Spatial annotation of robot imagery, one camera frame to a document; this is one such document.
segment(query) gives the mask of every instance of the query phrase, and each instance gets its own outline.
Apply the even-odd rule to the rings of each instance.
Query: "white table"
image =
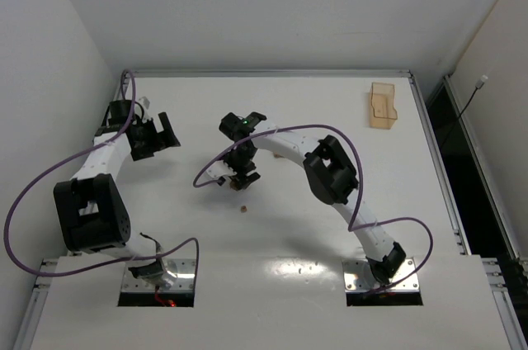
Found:
[[[369,127],[372,82],[396,86],[392,130]],[[138,231],[165,248],[190,236],[200,240],[195,307],[116,307],[122,265],[54,279],[33,350],[509,348],[480,258],[460,255],[455,242],[445,184],[408,78],[140,78],[143,95],[151,113],[168,113],[182,147],[125,163],[117,185]],[[415,216],[431,228],[433,256],[418,274],[424,306],[347,307],[341,261],[362,256],[359,242],[291,162],[259,151],[262,178],[246,192],[191,186],[199,169],[229,145],[218,125],[230,111],[259,111],[282,126],[335,125],[351,137],[371,210],[380,220]],[[386,229],[409,257],[421,260],[428,242],[420,226]],[[193,255],[188,245],[174,258]],[[57,268],[103,259],[64,257]],[[295,268],[277,269],[285,261]],[[299,264],[316,263],[316,272],[299,274]]]

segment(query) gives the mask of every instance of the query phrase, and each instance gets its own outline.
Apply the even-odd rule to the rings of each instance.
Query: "black cable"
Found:
[[[442,148],[444,148],[444,145],[446,144],[447,140],[449,139],[451,133],[453,132],[453,130],[455,129],[456,127],[456,124],[459,122],[460,120],[460,117],[464,114],[465,110],[468,109],[468,106],[469,104],[471,103],[471,101],[473,100],[473,97],[475,97],[475,94],[477,93],[478,90],[480,90],[482,88],[481,87],[475,87],[475,89],[473,90],[473,93],[471,94],[471,97],[469,98],[468,102],[466,102],[464,108],[462,108],[462,111],[460,111],[459,115],[456,117],[456,119],[453,120],[453,125],[451,126],[451,128],[449,129],[449,131],[447,132],[447,135],[445,136],[444,140],[442,141],[441,145],[440,145],[440,152],[442,151]]]

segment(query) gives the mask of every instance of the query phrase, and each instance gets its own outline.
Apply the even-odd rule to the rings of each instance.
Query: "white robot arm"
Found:
[[[230,113],[220,124],[220,130],[234,141],[251,133],[258,134],[277,128],[264,115],[256,112],[246,118]],[[358,182],[356,169],[337,139],[329,135],[324,140],[317,140],[294,131],[256,137],[231,150],[222,161],[215,162],[206,172],[222,183],[228,177],[235,190],[245,189],[260,177],[252,162],[257,149],[269,150],[302,167],[312,193],[320,201],[332,206],[350,224],[357,201],[357,192],[352,191],[357,188]],[[375,222],[374,214],[363,201],[354,225]],[[374,225],[354,233],[361,242],[375,278],[382,284],[388,284],[405,260],[402,247],[381,226]]]
[[[180,143],[164,112],[159,114],[163,131],[156,131],[146,112],[146,99],[143,105],[138,104],[141,116],[135,114],[126,132],[109,141],[125,124],[130,103],[130,100],[110,103],[110,118],[105,118],[93,139],[94,145],[105,146],[91,152],[69,181],[59,182],[54,187],[59,222],[70,251],[104,253],[113,258],[146,257],[162,252],[158,242],[131,228],[114,180],[128,155],[134,161],[149,158],[154,152],[180,146]],[[166,276],[161,258],[154,262],[129,262],[127,266],[135,277],[154,285],[163,284]]]

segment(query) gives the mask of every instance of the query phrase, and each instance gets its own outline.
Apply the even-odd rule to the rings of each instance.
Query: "white wall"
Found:
[[[495,0],[71,0],[112,68],[411,69],[426,94]]]
[[[89,145],[116,83],[69,0],[0,0],[0,7],[3,222],[34,176]],[[14,249],[32,267],[64,250],[52,190],[75,167],[42,181],[16,213]],[[0,269],[0,348],[8,349],[35,278],[17,270],[3,251]]]
[[[498,0],[457,65],[459,105],[482,74],[489,81],[464,115],[528,255],[528,0]]]

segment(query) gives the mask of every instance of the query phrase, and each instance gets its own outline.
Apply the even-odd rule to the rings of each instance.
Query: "red wire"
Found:
[[[161,303],[163,307],[167,307],[167,305],[165,304],[165,300],[159,297],[158,290],[159,290],[159,287],[157,286],[156,289],[154,290],[154,300]]]
[[[176,307],[176,303],[174,303],[174,300],[163,300],[162,298],[159,297],[159,286],[156,287],[156,289],[154,290],[154,300],[161,303],[164,307],[167,307],[167,306],[170,306],[170,307]]]

